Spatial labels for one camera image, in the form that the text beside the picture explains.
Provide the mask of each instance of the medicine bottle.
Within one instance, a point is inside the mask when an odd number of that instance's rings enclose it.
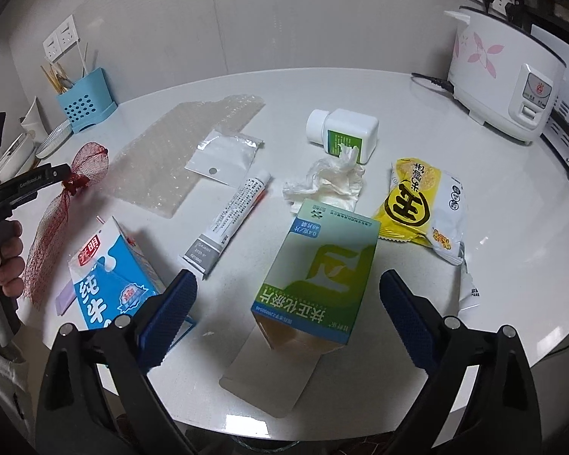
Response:
[[[323,145],[325,152],[338,156],[340,144],[358,147],[356,162],[369,160],[377,144],[379,120],[373,116],[336,109],[332,113],[315,109],[306,123],[306,135],[310,142]]]

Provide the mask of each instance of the silver bolt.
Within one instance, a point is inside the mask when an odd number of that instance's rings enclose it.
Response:
[[[516,330],[514,329],[514,327],[512,327],[510,325],[504,325],[502,327],[502,332],[509,339],[512,339],[512,337],[516,337]]]
[[[445,326],[451,330],[455,330],[462,326],[462,322],[460,322],[456,317],[447,317],[445,318]]]
[[[124,327],[128,326],[129,323],[131,323],[131,317],[129,317],[128,315],[118,315],[114,319],[114,324],[118,328],[124,328]]]
[[[64,323],[59,328],[59,334],[65,337],[66,335],[68,335],[73,330],[74,330],[74,326],[71,323]]]

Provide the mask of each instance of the red logo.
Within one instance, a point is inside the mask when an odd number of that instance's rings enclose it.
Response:
[[[95,234],[93,238],[88,241],[86,246],[82,248],[82,251],[78,253],[78,263],[80,264],[80,267],[86,265],[90,261],[90,259],[99,249],[100,245],[101,243],[99,242],[99,236]]]

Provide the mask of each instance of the blue gripper pad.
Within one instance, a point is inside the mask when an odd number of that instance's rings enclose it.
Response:
[[[138,338],[137,365],[144,373],[162,363],[196,300],[197,290],[194,274],[191,271],[182,271],[164,291],[161,296],[164,300]]]
[[[425,370],[429,376],[436,371],[440,361],[435,347],[435,337],[414,303],[416,300],[427,300],[414,296],[395,270],[388,270],[382,274],[379,281],[379,297],[413,364]]]

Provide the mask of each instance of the sleeve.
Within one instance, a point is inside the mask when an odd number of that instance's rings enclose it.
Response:
[[[0,349],[0,405],[17,430],[34,445],[34,414],[27,387],[28,363],[19,348]]]

